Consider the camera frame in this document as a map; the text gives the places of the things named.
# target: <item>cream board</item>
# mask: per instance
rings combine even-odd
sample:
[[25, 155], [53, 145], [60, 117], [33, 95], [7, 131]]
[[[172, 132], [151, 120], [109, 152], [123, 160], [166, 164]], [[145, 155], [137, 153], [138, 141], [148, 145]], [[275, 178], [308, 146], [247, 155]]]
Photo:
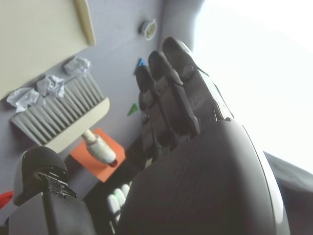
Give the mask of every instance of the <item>cream board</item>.
[[0, 0], [0, 98], [95, 45], [86, 0]]

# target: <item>blue object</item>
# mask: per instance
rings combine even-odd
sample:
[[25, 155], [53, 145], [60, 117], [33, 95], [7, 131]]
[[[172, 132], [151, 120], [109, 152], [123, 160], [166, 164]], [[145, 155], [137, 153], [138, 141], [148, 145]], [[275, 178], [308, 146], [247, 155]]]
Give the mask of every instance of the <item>blue object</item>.
[[134, 75], [136, 75], [137, 69], [138, 69], [140, 66], [142, 66], [142, 65], [146, 65], [146, 63], [145, 63], [145, 61], [144, 61], [142, 58], [140, 58], [140, 59], [138, 60], [136, 69], [135, 69], [135, 71], [134, 71]]

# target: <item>orange paper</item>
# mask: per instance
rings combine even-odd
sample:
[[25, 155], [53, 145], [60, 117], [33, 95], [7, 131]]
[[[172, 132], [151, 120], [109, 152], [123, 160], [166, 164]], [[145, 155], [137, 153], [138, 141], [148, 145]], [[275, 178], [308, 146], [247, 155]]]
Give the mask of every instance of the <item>orange paper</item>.
[[96, 129], [94, 133], [96, 135], [101, 136], [101, 138], [116, 153], [117, 165], [115, 167], [111, 167], [108, 164], [104, 164], [97, 160], [96, 158], [94, 158], [88, 152], [85, 142], [82, 142], [70, 154], [81, 165], [88, 169], [95, 177], [97, 177], [102, 182], [106, 182], [106, 180], [113, 174], [113, 172], [115, 172], [115, 170], [125, 160], [125, 151], [122, 146], [115, 142], [110, 136], [104, 134], [100, 129]]

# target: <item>brush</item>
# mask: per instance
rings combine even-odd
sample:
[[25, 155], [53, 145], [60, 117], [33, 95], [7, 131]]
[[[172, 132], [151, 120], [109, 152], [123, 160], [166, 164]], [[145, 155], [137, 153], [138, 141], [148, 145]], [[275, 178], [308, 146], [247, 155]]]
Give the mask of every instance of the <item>brush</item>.
[[103, 163], [114, 162], [116, 154], [89, 130], [110, 107], [90, 74], [67, 82], [64, 97], [48, 95], [45, 101], [14, 115], [11, 122], [37, 145], [58, 153], [82, 135], [91, 155]]

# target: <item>red object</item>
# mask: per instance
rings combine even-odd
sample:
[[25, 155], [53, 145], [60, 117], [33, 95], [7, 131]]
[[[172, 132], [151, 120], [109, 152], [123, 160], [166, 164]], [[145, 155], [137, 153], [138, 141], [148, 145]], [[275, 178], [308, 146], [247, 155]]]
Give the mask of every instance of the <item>red object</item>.
[[0, 194], [0, 210], [4, 207], [13, 197], [13, 191], [8, 191]]
[[108, 165], [94, 158], [88, 152], [85, 142], [82, 142], [70, 154], [81, 165], [87, 168], [95, 177], [97, 177], [102, 182], [106, 182], [106, 180], [125, 160], [125, 151], [122, 146], [120, 146], [110, 136], [103, 133], [100, 129], [96, 129], [94, 133], [101, 136], [101, 138], [108, 144], [108, 146], [110, 146], [110, 148], [116, 153], [116, 160], [114, 162]]

